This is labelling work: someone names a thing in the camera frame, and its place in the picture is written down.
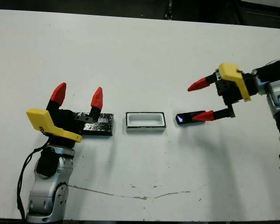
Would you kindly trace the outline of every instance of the yellow bracket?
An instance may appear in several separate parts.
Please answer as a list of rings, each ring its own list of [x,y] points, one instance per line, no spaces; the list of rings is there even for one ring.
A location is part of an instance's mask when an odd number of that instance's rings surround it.
[[[26,112],[32,126],[35,130],[42,133],[49,133],[55,136],[71,139],[76,142],[81,142],[82,136],[63,130],[56,127],[52,121],[50,113],[47,110],[31,108]]]
[[[238,71],[239,71],[239,67],[235,64],[223,62],[219,65],[219,73],[222,79],[235,82],[237,87],[239,88],[243,100],[245,102],[251,101],[242,74]]]

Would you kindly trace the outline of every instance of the red fingertip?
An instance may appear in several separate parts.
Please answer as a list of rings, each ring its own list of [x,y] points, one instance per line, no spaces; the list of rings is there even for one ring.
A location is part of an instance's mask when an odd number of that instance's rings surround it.
[[[200,113],[192,118],[192,120],[199,120],[199,121],[209,121],[215,120],[213,116],[213,111],[207,111]]]
[[[59,105],[62,105],[65,98],[65,90],[66,90],[66,83],[61,83],[54,90],[50,100],[57,102]]]
[[[98,87],[95,94],[93,95],[91,106],[96,106],[102,110],[102,88]]]
[[[195,83],[193,83],[190,87],[188,87],[187,90],[188,91],[199,90],[199,89],[203,89],[207,86],[210,86],[210,85],[206,81],[206,78],[202,78],[202,79],[196,81]]]

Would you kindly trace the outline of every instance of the foil-wrapped block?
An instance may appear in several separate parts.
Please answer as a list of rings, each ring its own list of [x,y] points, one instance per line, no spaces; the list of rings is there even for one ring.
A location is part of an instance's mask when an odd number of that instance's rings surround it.
[[[87,116],[89,113],[75,112],[75,116]],[[112,136],[114,114],[101,113],[96,123],[85,123],[81,135],[104,135]]]

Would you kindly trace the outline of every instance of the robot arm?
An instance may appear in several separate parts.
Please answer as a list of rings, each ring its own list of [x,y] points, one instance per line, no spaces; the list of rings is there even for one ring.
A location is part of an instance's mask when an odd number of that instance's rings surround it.
[[[280,132],[280,60],[254,69],[251,73],[243,73],[237,65],[222,63],[212,75],[193,83],[188,91],[202,89],[212,83],[215,83],[218,95],[223,97],[227,108],[199,113],[192,117],[193,122],[235,117],[232,104],[241,99],[250,101],[250,97],[258,93],[267,95],[267,102]]]
[[[23,172],[32,154],[41,151],[34,169],[35,183],[30,191],[28,223],[62,222],[68,196],[68,182],[73,171],[73,149],[81,142],[85,123],[98,121],[102,109],[102,89],[95,92],[90,113],[76,115],[71,110],[59,109],[65,98],[66,84],[60,84],[53,92],[46,110],[32,108],[27,116],[34,129],[48,136],[44,146],[35,149],[26,159],[17,189],[17,203],[23,222],[25,212],[20,198]]]

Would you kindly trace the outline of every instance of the white table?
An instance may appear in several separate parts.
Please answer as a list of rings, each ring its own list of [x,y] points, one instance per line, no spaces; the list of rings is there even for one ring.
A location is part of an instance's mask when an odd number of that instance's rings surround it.
[[[280,219],[279,134],[265,96],[235,104],[234,119],[175,121],[225,107],[214,85],[186,91],[220,63],[250,72],[278,58],[279,29],[0,10],[0,217],[20,218],[20,170],[46,140],[25,111],[46,108],[66,82],[63,108],[89,111],[101,86],[115,126],[76,144],[65,219]],[[126,133],[125,112],[137,111],[164,112],[166,130]],[[38,157],[25,171],[25,208]]]

